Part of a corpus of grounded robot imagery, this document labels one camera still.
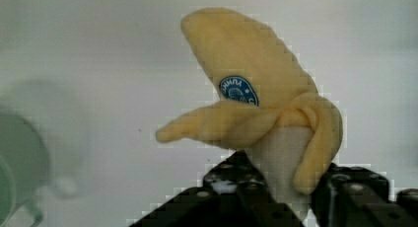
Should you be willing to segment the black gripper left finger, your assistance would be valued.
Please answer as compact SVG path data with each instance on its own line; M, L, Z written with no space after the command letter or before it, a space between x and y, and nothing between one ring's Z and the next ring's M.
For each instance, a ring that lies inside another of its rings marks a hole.
M236 152L204 177L129 227L304 227L285 203L271 196L266 180L245 152Z

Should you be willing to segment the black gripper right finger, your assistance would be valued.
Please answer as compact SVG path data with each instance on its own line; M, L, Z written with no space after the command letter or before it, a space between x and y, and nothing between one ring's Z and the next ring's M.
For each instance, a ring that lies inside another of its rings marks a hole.
M386 177L331 164L311 195L319 227L418 227L417 189L389 199Z

